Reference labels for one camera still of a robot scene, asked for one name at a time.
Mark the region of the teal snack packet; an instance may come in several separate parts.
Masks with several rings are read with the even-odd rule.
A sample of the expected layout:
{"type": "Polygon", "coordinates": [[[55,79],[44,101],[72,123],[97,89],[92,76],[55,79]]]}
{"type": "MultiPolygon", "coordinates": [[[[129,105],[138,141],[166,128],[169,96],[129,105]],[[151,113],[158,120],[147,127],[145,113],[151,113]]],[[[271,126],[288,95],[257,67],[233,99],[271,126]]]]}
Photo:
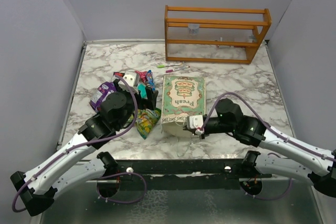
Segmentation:
{"type": "Polygon", "coordinates": [[[147,99],[147,94],[146,94],[146,85],[142,82],[140,82],[137,86],[138,92],[143,99],[147,99]]]}

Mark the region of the red snack packet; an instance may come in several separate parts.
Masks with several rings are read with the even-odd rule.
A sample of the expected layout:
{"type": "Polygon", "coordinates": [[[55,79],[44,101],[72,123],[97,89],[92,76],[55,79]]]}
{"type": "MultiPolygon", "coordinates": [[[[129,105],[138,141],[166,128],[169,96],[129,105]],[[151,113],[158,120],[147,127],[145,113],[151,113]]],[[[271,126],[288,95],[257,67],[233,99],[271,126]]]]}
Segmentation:
{"type": "Polygon", "coordinates": [[[146,84],[147,80],[146,80],[146,75],[147,75],[147,71],[135,71],[136,74],[139,75],[139,80],[146,84]]]}

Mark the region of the blue m&m snack packet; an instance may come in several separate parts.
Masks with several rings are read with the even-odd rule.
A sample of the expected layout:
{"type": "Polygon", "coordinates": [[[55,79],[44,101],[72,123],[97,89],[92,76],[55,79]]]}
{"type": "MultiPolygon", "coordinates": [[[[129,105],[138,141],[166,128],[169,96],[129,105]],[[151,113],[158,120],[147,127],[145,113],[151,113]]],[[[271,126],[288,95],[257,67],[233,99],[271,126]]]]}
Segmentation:
{"type": "Polygon", "coordinates": [[[155,84],[154,84],[154,79],[153,79],[153,73],[151,70],[149,70],[145,74],[145,79],[146,79],[146,85],[151,88],[152,91],[155,91],[155,84]]]}

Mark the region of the green paper bag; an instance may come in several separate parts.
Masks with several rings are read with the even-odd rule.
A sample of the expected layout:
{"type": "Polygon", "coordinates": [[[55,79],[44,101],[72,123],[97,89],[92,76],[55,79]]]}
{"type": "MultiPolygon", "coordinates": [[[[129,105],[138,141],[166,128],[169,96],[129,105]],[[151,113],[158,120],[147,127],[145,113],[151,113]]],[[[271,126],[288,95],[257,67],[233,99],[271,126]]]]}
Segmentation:
{"type": "Polygon", "coordinates": [[[192,133],[183,130],[186,118],[206,112],[206,82],[203,77],[163,77],[161,125],[162,131],[177,142],[192,141],[192,133]]]}

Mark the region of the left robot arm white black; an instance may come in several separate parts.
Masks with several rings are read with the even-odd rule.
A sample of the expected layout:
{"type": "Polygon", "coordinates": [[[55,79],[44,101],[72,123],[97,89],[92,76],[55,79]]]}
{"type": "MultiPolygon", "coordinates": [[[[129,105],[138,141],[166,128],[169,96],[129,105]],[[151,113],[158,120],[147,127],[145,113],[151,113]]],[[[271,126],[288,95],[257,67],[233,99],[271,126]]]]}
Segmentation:
{"type": "Polygon", "coordinates": [[[126,72],[116,76],[115,90],[106,96],[98,112],[87,119],[72,139],[51,157],[35,168],[16,171],[11,175],[17,193],[15,200],[21,199],[30,216],[37,216],[47,210],[62,193],[80,183],[92,179],[110,179],[124,174],[117,161],[108,153],[101,152],[90,162],[79,166],[77,163],[94,153],[110,140],[122,136],[132,129],[139,109],[153,110],[158,92],[145,87],[146,98],[138,90],[139,75],[126,72]]]}

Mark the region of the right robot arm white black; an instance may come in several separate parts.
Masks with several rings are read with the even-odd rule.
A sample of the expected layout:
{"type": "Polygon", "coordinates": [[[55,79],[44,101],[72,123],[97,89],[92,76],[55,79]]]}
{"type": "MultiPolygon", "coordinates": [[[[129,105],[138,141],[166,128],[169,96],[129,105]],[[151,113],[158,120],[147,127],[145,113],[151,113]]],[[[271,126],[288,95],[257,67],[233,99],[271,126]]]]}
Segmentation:
{"type": "Polygon", "coordinates": [[[258,114],[246,116],[240,106],[228,98],[218,99],[211,111],[217,116],[188,116],[183,129],[199,137],[227,133],[242,144],[279,155],[272,158],[249,151],[241,164],[246,177],[272,174],[294,178],[326,196],[335,197],[335,151],[291,137],[262,120],[258,114]]]}

